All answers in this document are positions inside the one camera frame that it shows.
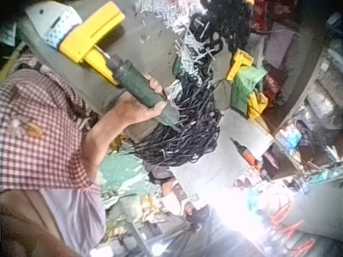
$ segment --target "red checkered cloth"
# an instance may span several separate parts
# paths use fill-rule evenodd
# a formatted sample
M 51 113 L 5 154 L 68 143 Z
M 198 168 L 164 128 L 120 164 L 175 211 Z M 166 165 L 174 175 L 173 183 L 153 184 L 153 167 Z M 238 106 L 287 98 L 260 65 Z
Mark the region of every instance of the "red checkered cloth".
M 94 113 L 59 76 L 37 64 L 23 55 L 0 85 L 0 186 L 100 193 L 87 177 L 80 148 Z M 30 137 L 28 123 L 43 135 Z

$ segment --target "yellow power tool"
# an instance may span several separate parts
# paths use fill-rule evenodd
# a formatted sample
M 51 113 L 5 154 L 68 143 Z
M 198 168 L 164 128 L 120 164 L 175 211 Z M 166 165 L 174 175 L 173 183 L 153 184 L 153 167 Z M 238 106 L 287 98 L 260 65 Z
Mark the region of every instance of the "yellow power tool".
M 87 62 L 114 85 L 121 84 L 148 108 L 165 101 L 129 60 L 121 60 L 117 55 L 111 58 L 96 46 L 125 18 L 113 2 L 105 4 L 84 22 L 72 7 L 53 1 L 34 4 L 26 13 L 45 42 L 72 61 Z M 168 103 L 156 119 L 178 130 L 175 124 L 179 116 L 179 111 Z

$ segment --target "plastic bag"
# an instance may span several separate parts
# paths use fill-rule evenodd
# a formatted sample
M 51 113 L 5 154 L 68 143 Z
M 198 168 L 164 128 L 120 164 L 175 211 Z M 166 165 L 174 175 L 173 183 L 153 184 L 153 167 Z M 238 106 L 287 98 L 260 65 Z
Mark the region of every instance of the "plastic bag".
M 318 81 L 310 88 L 307 100 L 323 127 L 342 129 L 342 111 Z

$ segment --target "coiled black wire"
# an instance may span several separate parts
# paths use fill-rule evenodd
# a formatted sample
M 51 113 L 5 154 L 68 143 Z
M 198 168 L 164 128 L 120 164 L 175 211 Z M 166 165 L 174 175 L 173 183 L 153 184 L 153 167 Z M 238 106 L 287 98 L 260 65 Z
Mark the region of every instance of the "coiled black wire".
M 215 107 L 213 91 L 209 84 L 213 72 L 208 68 L 210 59 L 201 59 L 203 65 L 197 66 L 202 79 L 182 74 L 178 76 L 182 84 L 182 94 L 175 104 L 180 112 L 176 126 L 158 124 L 155 130 L 141 142 L 129 139 L 131 147 L 125 151 L 135 154 L 149 164 L 161 167 L 177 167 L 187 162 L 196 162 L 204 154 L 215 150 L 219 137 L 221 112 Z

